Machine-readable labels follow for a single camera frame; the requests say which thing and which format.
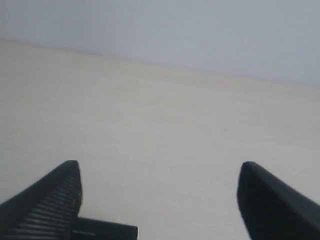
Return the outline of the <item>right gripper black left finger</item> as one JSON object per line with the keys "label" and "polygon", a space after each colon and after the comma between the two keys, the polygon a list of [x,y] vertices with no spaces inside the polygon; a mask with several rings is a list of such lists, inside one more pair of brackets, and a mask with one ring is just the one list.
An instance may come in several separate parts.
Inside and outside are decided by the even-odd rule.
{"label": "right gripper black left finger", "polygon": [[82,205],[78,161],[67,160],[0,205],[2,240],[68,240]]}

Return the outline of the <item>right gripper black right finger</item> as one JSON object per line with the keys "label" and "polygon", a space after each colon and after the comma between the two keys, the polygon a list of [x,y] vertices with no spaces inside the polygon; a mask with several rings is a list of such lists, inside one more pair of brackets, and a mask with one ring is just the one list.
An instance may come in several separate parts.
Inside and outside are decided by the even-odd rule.
{"label": "right gripper black right finger", "polygon": [[252,240],[318,240],[320,206],[259,164],[240,168],[237,204]]}

